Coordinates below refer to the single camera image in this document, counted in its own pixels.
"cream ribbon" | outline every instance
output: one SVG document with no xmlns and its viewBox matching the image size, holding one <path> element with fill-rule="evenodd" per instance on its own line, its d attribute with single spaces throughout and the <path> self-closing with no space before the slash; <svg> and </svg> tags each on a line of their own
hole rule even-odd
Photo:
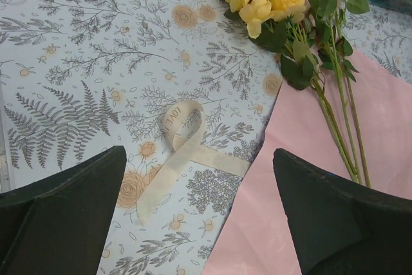
<svg viewBox="0 0 412 275">
<path fill-rule="evenodd" d="M 201 112 L 199 129 L 188 140 L 179 137 L 177 135 L 178 130 L 186 118 L 195 110 Z M 201 145 L 206 130 L 206 121 L 203 107 L 197 101 L 185 100 L 176 103 L 167 110 L 163 126 L 166 131 L 166 139 L 172 145 L 174 154 L 162 166 L 136 203 L 137 215 L 143 225 L 147 223 L 158 204 L 176 183 L 180 173 L 189 161 L 240 177 L 244 177 L 250 167 L 250 163 L 247 161 Z"/>
</svg>

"flower bouquet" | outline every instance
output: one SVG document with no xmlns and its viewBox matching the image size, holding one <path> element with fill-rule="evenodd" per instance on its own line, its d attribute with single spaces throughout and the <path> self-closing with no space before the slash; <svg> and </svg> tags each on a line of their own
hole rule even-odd
<svg viewBox="0 0 412 275">
<path fill-rule="evenodd" d="M 289 85 L 313 90 L 351 179 L 371 187 L 352 92 L 358 71 L 347 58 L 353 49 L 342 32 L 346 12 L 368 12 L 367 0 L 222 1 L 229 4 L 225 17 L 242 20 L 253 43 L 280 54 L 281 73 Z M 326 95 L 327 75 L 336 81 L 345 126 L 338 125 Z"/>
</svg>

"green flower stem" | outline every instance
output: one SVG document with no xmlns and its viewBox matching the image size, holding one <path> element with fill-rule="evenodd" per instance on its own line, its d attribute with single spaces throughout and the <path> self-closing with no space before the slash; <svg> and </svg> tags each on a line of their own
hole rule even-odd
<svg viewBox="0 0 412 275">
<path fill-rule="evenodd" d="M 357 158 L 357 150 L 355 148 L 355 143 L 353 141 L 353 136 L 352 136 L 352 130 L 350 127 L 350 123 L 349 123 L 349 117 L 348 117 L 348 110 L 346 109 L 346 98 L 345 98 L 345 94 L 344 94 L 344 86 L 343 86 L 343 72 L 342 72 L 342 68 L 341 65 L 339 64 L 338 61 L 338 56 L 337 56 L 337 50 L 336 50 L 336 46 L 335 46 L 335 34 L 333 33 L 333 27 L 332 27 L 332 22 L 329 23 L 329 27 L 332 33 L 332 53 L 330 53 L 331 58 L 333 58 L 333 65 L 335 67 L 335 73 L 336 73 L 336 78 L 337 78 L 337 87 L 339 90 L 339 96 L 341 98 L 341 103 L 342 103 L 342 111 L 343 111 L 343 116 L 345 119 L 345 125 L 346 125 L 346 130 L 348 132 L 348 136 L 349 136 L 349 141 L 350 141 L 350 147 L 352 150 L 352 154 L 353 154 L 353 161 L 355 163 L 355 169 L 356 169 L 356 174 L 358 177 L 360 177 L 360 169 L 359 169 L 359 161 Z"/>
<path fill-rule="evenodd" d="M 369 178 L 368 165 L 366 163 L 365 150 L 363 148 L 363 141 L 362 141 L 362 135 L 361 135 L 361 127 L 359 126 L 359 118 L 358 118 L 358 113 L 356 110 L 355 99 L 353 97 L 351 80 L 349 78 L 346 78 L 346 82 L 348 85 L 348 91 L 349 91 L 349 96 L 350 96 L 350 106 L 352 110 L 353 121 L 355 123 L 356 136 L 358 138 L 360 159 L 362 161 L 362 168 L 363 168 L 363 174 L 365 177 L 365 184 L 366 184 L 366 187 L 371 188 L 371 180 Z"/>
<path fill-rule="evenodd" d="M 328 124 L 330 133 L 332 134 L 332 137 L 339 149 L 339 154 L 341 155 L 343 162 L 346 166 L 346 169 L 349 172 L 350 178 L 352 179 L 353 182 L 359 183 L 359 179 L 357 176 L 353 173 L 352 165 L 350 163 L 350 159 L 347 156 L 347 151 L 345 151 L 346 145 L 344 143 L 344 140 L 342 139 L 341 132 L 339 130 L 339 127 L 336 126 L 336 120 L 335 116 L 330 113 L 330 110 L 327 108 L 327 104 L 329 104 L 328 100 L 324 96 L 323 90 L 317 80 L 313 80 L 312 83 L 314 84 L 314 89 L 317 93 L 318 99 L 319 99 L 319 105 L 321 106 L 323 115 L 325 117 L 326 123 Z"/>
</svg>

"table surface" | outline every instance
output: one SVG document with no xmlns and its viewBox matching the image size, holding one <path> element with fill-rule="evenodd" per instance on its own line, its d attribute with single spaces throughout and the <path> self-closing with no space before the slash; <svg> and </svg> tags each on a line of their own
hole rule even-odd
<svg viewBox="0 0 412 275">
<path fill-rule="evenodd" d="M 126 148 L 129 174 L 98 274 L 201 273 L 241 180 L 191 163 L 149 225 L 138 224 L 134 203 L 171 154 L 160 121 L 179 100 L 203 104 L 204 145 L 250 162 L 262 145 L 279 68 L 226 9 L 218 0 L 0 0 L 14 185 Z M 372 7 L 350 15 L 346 33 L 412 82 L 411 22 Z M 124 272 L 130 261 L 137 267 Z"/>
</svg>

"pink paper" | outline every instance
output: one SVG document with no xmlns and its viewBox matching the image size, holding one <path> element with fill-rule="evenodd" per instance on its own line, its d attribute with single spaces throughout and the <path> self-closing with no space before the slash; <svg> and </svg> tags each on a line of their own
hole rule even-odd
<svg viewBox="0 0 412 275">
<path fill-rule="evenodd" d="M 412 86 L 361 52 L 355 51 L 351 61 L 360 71 L 353 92 L 372 187 L 412 200 Z M 343 124 L 332 82 L 330 89 L 327 96 Z M 277 148 L 349 178 L 315 95 L 283 83 L 263 148 L 239 188 L 203 275 L 301 274 L 273 172 Z"/>
</svg>

